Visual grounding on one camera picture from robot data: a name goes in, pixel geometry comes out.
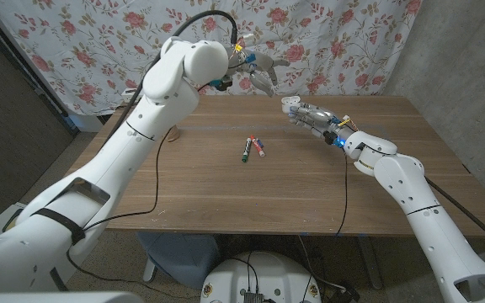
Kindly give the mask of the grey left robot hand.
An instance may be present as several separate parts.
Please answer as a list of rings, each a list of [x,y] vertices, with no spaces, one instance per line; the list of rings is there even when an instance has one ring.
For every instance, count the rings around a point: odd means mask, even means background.
[[[278,84],[275,68],[277,66],[289,66],[285,59],[273,59],[264,53],[242,48],[226,48],[228,56],[228,68],[226,76],[232,78],[236,73],[248,73],[252,85],[258,90],[272,97],[273,86]]]

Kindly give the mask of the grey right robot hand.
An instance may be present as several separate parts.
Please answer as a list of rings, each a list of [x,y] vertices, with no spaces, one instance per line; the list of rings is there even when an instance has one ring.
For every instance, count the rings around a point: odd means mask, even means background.
[[[290,106],[288,117],[290,122],[311,131],[316,137],[323,139],[328,145],[343,147],[354,130],[328,109],[313,104],[302,103]]]

